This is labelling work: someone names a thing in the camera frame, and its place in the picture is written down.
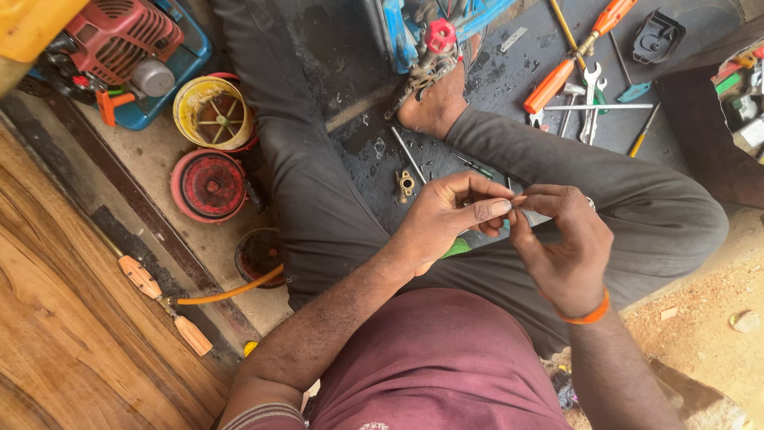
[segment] dark gray pants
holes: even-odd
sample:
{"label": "dark gray pants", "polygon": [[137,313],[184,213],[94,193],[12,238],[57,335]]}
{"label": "dark gray pants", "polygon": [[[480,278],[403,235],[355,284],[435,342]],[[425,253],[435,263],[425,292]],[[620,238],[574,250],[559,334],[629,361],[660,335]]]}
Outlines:
{"label": "dark gray pants", "polygon": [[[299,309],[389,239],[340,162],[273,2],[213,0],[242,92],[274,173],[290,306]],[[605,283],[616,308],[693,272],[724,240],[727,217],[692,179],[662,166],[468,108],[446,145],[528,184],[573,185],[615,234]],[[553,223],[534,229],[560,240]],[[568,345],[565,323],[542,298],[508,240],[438,261],[402,291],[447,287],[507,310],[536,352]]]}

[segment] red engine shroud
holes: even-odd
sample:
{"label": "red engine shroud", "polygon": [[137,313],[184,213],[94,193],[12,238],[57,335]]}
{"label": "red engine shroud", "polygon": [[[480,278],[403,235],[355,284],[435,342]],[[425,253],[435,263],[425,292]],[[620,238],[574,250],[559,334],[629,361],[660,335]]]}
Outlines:
{"label": "red engine shroud", "polygon": [[166,62],[183,42],[177,24],[145,0],[93,0],[66,32],[79,48],[74,64],[109,85],[129,80],[151,56]]}

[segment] bare foot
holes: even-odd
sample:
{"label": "bare foot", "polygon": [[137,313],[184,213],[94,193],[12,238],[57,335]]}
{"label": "bare foot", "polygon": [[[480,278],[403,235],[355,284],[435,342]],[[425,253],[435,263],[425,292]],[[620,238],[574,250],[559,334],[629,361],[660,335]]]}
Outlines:
{"label": "bare foot", "polygon": [[[472,51],[473,63],[478,56],[480,37],[479,34],[470,37],[470,42],[475,47]],[[417,102],[412,94],[398,109],[398,121],[414,132],[445,140],[448,131],[467,109],[467,102],[462,96],[464,91],[465,67],[459,61],[451,73],[422,91],[421,102]]]}

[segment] small engine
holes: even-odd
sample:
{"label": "small engine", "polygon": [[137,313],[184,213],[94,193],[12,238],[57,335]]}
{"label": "small engine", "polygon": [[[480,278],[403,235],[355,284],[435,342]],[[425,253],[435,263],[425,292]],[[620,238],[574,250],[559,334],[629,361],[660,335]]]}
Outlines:
{"label": "small engine", "polygon": [[178,25],[146,0],[92,0],[48,45],[37,68],[83,103],[122,85],[137,99],[159,97],[175,84],[164,63],[182,42]]}

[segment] green-handled screwdriver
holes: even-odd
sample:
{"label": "green-handled screwdriver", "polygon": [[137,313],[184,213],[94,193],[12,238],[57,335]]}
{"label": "green-handled screwdriver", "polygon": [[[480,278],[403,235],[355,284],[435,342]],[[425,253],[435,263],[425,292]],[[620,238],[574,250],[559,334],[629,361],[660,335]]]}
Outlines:
{"label": "green-handled screwdriver", "polygon": [[467,160],[463,159],[462,157],[459,157],[458,155],[454,154],[453,152],[451,152],[451,155],[453,155],[454,157],[456,157],[456,158],[458,158],[458,159],[462,160],[463,162],[467,163],[467,165],[469,165],[471,168],[475,169],[476,171],[479,171],[479,172],[480,172],[480,174],[482,174],[482,175],[483,175],[483,176],[485,176],[486,178],[488,178],[488,179],[494,179],[494,178],[495,178],[495,177],[494,177],[494,174],[493,174],[493,173],[490,173],[490,172],[489,172],[489,171],[487,171],[487,170],[485,170],[485,169],[483,168],[483,166],[481,166],[481,165],[476,165],[476,164],[475,164],[475,163],[473,163],[472,161],[467,161]]}

